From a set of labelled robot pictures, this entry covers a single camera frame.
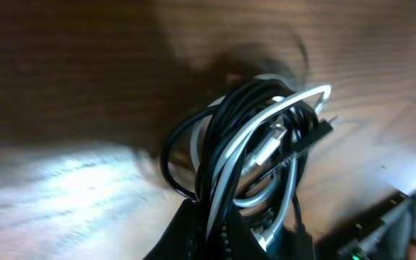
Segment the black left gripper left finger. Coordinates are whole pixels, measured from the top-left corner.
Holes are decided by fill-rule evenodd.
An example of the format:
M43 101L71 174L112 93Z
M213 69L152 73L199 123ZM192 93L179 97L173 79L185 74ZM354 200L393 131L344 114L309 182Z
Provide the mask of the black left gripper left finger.
M144 260L204 259L204 233L199 203L186 199Z

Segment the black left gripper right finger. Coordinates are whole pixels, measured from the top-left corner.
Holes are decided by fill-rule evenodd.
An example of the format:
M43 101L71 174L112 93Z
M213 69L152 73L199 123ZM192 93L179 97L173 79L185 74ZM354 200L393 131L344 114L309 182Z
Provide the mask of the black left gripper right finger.
M232 206L222 229L214 258L218 260L315 260L312 237L304 227L296 231L282 227L264 250L237 209Z

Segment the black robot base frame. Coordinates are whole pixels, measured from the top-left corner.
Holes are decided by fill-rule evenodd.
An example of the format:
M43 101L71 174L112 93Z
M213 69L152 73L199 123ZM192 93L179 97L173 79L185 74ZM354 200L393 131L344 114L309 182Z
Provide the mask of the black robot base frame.
M414 259L416 192L401 191L355 215L316 244L319 260Z

